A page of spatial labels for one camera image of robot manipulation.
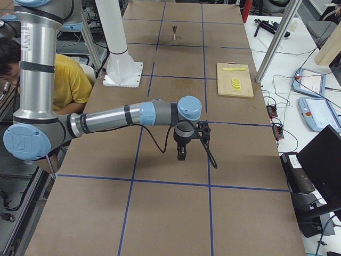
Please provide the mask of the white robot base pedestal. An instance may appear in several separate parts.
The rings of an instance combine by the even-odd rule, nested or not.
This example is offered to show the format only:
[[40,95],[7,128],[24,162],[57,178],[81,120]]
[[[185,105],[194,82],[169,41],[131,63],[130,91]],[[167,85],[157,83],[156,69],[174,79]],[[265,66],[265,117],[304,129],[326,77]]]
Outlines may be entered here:
[[103,85],[139,87],[143,63],[134,61],[129,54],[119,2],[95,3],[109,51]]

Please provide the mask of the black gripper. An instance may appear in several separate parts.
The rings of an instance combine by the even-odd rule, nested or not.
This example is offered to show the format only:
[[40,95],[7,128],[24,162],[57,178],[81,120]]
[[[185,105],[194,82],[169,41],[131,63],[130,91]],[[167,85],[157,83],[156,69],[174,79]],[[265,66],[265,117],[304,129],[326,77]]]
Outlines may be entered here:
[[179,161],[184,161],[186,158],[186,146],[190,143],[190,139],[188,138],[179,138],[176,139],[177,142],[177,159]]

